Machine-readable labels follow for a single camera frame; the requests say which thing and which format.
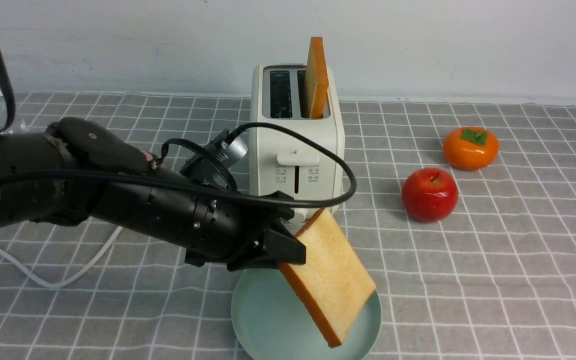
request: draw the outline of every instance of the table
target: table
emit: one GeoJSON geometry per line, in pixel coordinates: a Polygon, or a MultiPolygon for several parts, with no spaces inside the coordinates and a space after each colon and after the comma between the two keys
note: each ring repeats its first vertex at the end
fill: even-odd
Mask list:
{"type": "MultiPolygon", "coordinates": [[[[248,98],[138,93],[16,93],[17,132],[86,117],[140,150],[205,144],[249,120],[248,98]]],[[[358,191],[335,214],[377,283],[380,338],[368,360],[576,358],[576,106],[350,101],[340,104],[358,191]],[[500,155],[453,170],[442,139],[485,126],[500,155]],[[461,194],[440,223],[410,221],[400,186],[446,169],[461,194]]],[[[165,165],[188,156],[173,150],[165,165]]],[[[248,163],[233,175],[248,186],[248,163]]],[[[0,248],[49,281],[72,275],[114,226],[23,223],[0,248]]],[[[184,250],[124,230],[99,265],[59,291],[0,258],[0,359],[248,360],[230,301],[240,273],[183,263],[184,250]]]]}

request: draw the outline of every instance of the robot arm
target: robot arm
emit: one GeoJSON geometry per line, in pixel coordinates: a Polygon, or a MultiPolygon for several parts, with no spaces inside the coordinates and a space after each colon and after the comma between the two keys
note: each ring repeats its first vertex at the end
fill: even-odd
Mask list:
{"type": "Polygon", "coordinates": [[[0,51],[0,91],[7,119],[0,123],[0,228],[30,221],[77,226],[89,217],[186,248],[185,262],[226,264],[229,271],[306,263],[306,247],[282,225],[292,208],[333,207],[348,200],[357,182],[348,164],[292,130],[247,123],[224,130],[205,147],[185,139],[169,144],[196,153],[175,173],[163,158],[144,153],[109,130],[81,118],[64,117],[43,133],[5,134],[15,117],[14,92],[0,51]],[[332,158],[350,188],[328,200],[295,200],[281,192],[241,194],[227,168],[244,157],[240,135],[252,127],[284,132],[332,158]],[[224,178],[226,188],[215,182],[224,178]]]}
{"type": "MultiPolygon", "coordinates": [[[[185,166],[185,174],[167,170],[109,130],[80,118],[62,118],[44,133],[0,135],[0,177],[87,170],[219,189],[208,183],[210,167],[204,160],[193,158],[189,164],[194,166],[185,166]]],[[[306,249],[281,224],[291,215],[289,209],[94,179],[46,178],[0,186],[0,228],[23,221],[77,226],[92,216],[186,248],[188,264],[224,263],[231,271],[274,268],[278,261],[304,264],[306,249]]]]}

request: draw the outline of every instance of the light blue plate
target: light blue plate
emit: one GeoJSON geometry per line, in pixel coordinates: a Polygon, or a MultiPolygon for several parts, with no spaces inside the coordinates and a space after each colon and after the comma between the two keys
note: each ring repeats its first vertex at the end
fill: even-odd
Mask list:
{"type": "Polygon", "coordinates": [[[343,345],[329,348],[284,276],[247,269],[231,303],[232,325],[254,360],[362,360],[379,336],[382,306],[377,292],[359,313],[343,345]]]}

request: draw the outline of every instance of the white power cord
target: white power cord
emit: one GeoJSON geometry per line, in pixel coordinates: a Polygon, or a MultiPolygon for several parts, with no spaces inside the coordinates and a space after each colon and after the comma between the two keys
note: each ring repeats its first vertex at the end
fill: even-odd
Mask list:
{"type": "Polygon", "coordinates": [[[101,247],[99,252],[93,256],[93,258],[90,260],[90,262],[88,264],[86,264],[86,266],[84,266],[82,269],[80,269],[80,271],[77,271],[76,274],[74,274],[73,276],[71,276],[71,277],[69,277],[66,280],[61,281],[61,282],[48,282],[46,280],[43,280],[43,278],[37,276],[37,274],[30,271],[30,269],[28,267],[26,267],[24,264],[22,264],[20,260],[17,260],[13,255],[10,255],[9,253],[7,253],[6,251],[4,251],[2,249],[0,249],[0,256],[2,256],[4,259],[8,260],[12,265],[16,266],[17,269],[19,269],[21,272],[23,272],[26,276],[28,276],[28,278],[30,278],[30,280],[34,281],[37,285],[44,287],[44,288],[47,288],[47,289],[61,289],[63,287],[67,287],[68,285],[79,280],[79,278],[81,278],[93,266],[95,266],[95,264],[99,261],[99,259],[101,259],[101,257],[104,255],[104,253],[106,253],[106,251],[108,251],[110,246],[112,246],[112,244],[115,242],[115,240],[119,236],[119,233],[121,232],[122,229],[123,228],[121,226],[118,226],[117,228],[115,228],[112,235],[110,235],[110,237],[108,237],[108,240],[105,242],[105,244],[103,244],[103,246],[101,247]]]}

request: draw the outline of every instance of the slice of bread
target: slice of bread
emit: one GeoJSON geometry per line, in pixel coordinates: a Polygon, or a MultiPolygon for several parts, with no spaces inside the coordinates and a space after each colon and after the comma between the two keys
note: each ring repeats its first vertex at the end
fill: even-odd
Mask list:
{"type": "Polygon", "coordinates": [[[329,78],[324,55],[324,40],[321,37],[310,39],[306,76],[304,79],[305,112],[309,119],[324,117],[324,107],[328,98],[329,78]]]}
{"type": "Polygon", "coordinates": [[[329,347],[341,346],[377,285],[329,209],[320,209],[295,235],[306,264],[281,262],[290,284],[329,347]]]}

